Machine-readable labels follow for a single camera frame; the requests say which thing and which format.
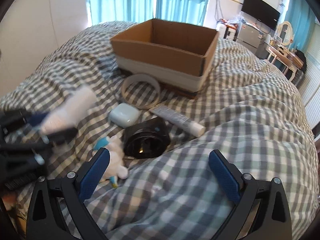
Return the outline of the white vanity table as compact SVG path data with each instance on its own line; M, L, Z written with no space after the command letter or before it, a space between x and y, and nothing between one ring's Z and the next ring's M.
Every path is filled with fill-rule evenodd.
M303 61L296 54L289 51L286 47L274 47L270 44L267 44L267 51L269 52L267 61L270 61L272 64L274 64L278 60L285 66L283 70L284 75L286 75L288 70L291 70L292 74L289 78L289 81L292 82L298 71L302 70Z

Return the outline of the silver mini fridge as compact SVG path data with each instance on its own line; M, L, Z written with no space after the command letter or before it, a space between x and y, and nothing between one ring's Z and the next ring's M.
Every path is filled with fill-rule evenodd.
M256 26L248 22L239 25L236 42L246 47L253 54L257 52L261 39L261 32Z

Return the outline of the white plush toy blue star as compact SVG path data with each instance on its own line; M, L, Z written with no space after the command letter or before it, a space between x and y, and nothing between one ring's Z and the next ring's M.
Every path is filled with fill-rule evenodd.
M126 179L129 175L129 170L124 165L123 143L116 136L103 137L99 139L94 146L97 151L100 148L105 148L110 153L110 163L103 174L102 180L109 180L113 188L118 187L118 179Z

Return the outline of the brown cardboard box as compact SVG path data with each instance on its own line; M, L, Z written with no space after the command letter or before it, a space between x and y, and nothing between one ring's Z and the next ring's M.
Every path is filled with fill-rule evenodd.
M147 74L194 98L211 71L218 38L215 29L154 18L110 41L121 70Z

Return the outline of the white cylindrical bottle device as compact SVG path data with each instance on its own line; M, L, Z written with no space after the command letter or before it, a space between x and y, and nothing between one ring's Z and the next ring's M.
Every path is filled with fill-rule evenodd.
M40 124L40 132L49 135L76 127L97 100L93 90L88 86L81 86L44 118Z

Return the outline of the grey white cream tube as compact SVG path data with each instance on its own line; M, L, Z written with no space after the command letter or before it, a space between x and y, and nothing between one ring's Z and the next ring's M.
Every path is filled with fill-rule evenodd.
M198 138L205 133L206 128L203 125L195 122L191 118L186 117L180 112L168 108L165 105L158 104L149 109L149 111L184 130L185 132L193 135L194 137Z

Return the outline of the checkered grey white duvet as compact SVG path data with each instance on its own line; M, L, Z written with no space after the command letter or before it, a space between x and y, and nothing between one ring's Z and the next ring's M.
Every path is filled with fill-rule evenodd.
M107 121L120 101L124 76L110 39L131 27L107 22L80 32L43 59L33 74L1 98L1 110L55 109L81 85L98 102L80 122L76 138L52 155L49 177L76 171L102 137L119 136ZM164 90L161 102L202 124L193 138L169 125L168 151L150 160L126 160L129 177L117 188L101 183L86 207L109 239L210 239L232 209L208 166L219 150L244 173L278 177L290 208L292 237L299 239L318 210L318 156L297 88L274 65L245 47L219 40L213 67L194 99Z

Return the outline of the oval vanity mirror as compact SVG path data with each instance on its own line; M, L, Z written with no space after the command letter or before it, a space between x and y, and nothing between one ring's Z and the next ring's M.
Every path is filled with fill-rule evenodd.
M288 46L293 42L293 28L289 21L284 21L277 26L276 35L281 38L281 44Z

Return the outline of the black wall television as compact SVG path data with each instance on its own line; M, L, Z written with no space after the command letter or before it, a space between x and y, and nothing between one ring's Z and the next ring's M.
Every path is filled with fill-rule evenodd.
M263 0L244 0L241 10L270 29L276 30L280 12Z

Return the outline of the blue curtains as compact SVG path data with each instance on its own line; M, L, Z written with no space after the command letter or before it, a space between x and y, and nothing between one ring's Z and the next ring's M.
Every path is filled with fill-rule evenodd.
M87 0L87 12L93 25L152 18L203 25L207 4L208 0Z

